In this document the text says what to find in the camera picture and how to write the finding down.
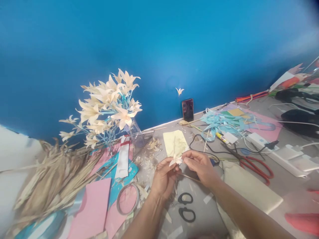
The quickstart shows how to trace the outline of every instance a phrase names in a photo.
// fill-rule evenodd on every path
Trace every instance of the white paper strip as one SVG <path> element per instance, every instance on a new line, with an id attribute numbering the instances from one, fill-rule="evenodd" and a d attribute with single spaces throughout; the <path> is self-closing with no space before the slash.
<path id="1" fill-rule="evenodd" d="M 116 167 L 115 178 L 125 178 L 129 175 L 129 149 L 130 145 L 121 146 L 119 160 Z"/>
<path id="2" fill-rule="evenodd" d="M 168 237 L 167 239 L 176 239 L 180 234 L 183 233 L 183 227 L 180 226 L 179 228 L 177 228 L 175 231 L 173 231 Z"/>
<path id="3" fill-rule="evenodd" d="M 214 194 L 209 193 L 209 194 L 204 198 L 204 203 L 207 204 L 207 203 L 212 199 L 213 196 L 214 196 Z"/>

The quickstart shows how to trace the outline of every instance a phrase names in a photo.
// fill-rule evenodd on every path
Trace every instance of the plug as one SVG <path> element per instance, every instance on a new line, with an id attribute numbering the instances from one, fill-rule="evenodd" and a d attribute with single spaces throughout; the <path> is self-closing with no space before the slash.
<path id="1" fill-rule="evenodd" d="M 265 146 L 266 146 L 267 148 L 273 150 L 278 143 L 279 143 L 279 140 L 276 140 L 276 141 L 271 142 L 271 143 L 266 143 Z"/>

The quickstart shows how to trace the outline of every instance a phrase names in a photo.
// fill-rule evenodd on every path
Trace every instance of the phone screen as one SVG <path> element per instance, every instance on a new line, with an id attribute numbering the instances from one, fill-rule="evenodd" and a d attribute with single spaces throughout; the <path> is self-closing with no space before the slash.
<path id="1" fill-rule="evenodd" d="M 187 122 L 193 121 L 194 120 L 193 99 L 183 101 L 182 106 L 183 106 L 184 120 L 186 120 Z"/>

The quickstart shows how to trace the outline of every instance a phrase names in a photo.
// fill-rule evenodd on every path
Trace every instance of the blue tape roll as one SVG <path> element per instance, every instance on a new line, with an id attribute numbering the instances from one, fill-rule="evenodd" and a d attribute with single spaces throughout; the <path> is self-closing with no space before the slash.
<path id="1" fill-rule="evenodd" d="M 35 222 L 25 227 L 15 239 L 53 239 L 59 231 L 65 213 L 57 211 L 35 226 Z"/>

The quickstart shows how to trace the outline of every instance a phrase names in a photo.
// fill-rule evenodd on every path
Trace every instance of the white cable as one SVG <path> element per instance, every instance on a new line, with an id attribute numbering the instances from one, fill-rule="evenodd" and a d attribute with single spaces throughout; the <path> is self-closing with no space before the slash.
<path id="1" fill-rule="evenodd" d="M 310 145 L 314 145 L 314 144 L 319 144 L 319 142 L 314 142 L 314 143 L 305 144 L 304 146 L 300 146 L 300 147 L 303 148 L 303 147 L 310 146 Z"/>

